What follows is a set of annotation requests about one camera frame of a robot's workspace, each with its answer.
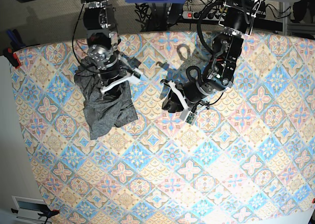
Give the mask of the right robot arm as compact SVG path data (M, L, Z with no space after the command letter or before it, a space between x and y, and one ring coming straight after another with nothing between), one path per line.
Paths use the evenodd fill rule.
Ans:
M139 83L141 72L131 67L118 51L120 38L114 7L109 0L81 0L87 30L87 56L91 61L83 71L99 78L102 95L130 93L130 83Z

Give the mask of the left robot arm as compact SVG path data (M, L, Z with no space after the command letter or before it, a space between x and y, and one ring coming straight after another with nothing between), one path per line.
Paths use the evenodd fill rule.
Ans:
M163 79L169 93L162 103L162 109L169 113L180 112L180 119L194 124L198 114L209 109L212 103L205 98L215 93L223 94L233 86L234 71L242 52L243 36L250 35L256 13L263 0L220 0L207 5L199 16L197 34L203 47L210 53L209 63L204 70L192 65L186 69L188 82L185 84ZM273 0L298 2L300 0ZM203 18L214 7L221 7L219 25L223 31L212 44L207 44L201 30Z

